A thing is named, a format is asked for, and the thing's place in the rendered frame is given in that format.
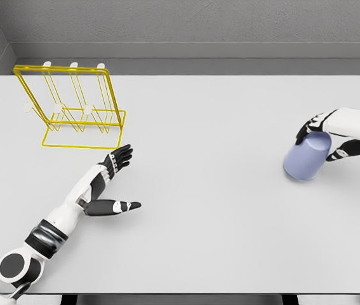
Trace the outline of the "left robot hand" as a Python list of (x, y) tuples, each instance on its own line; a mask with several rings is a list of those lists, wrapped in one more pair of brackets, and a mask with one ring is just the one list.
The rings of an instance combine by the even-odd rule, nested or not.
[(78, 219), (88, 216), (119, 215), (140, 208), (139, 202), (125, 202), (118, 200), (101, 200), (102, 193), (109, 182), (124, 167), (130, 164), (133, 149), (122, 146), (110, 153), (105, 159), (92, 166), (67, 195), (60, 207), (62, 220)]

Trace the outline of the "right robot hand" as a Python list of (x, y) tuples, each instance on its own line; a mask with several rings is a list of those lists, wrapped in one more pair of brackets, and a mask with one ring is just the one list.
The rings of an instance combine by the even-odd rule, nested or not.
[(360, 110), (341, 107), (333, 111), (323, 112), (308, 120), (296, 135), (299, 145), (312, 132), (325, 132), (349, 140), (336, 148), (326, 158), (327, 162), (360, 156)]

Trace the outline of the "lavender cup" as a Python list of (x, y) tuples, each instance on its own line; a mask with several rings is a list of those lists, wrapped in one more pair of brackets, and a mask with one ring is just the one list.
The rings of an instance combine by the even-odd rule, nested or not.
[(311, 132), (301, 144), (287, 153), (284, 171), (296, 180), (311, 180), (322, 169), (331, 147), (331, 137), (325, 132)]

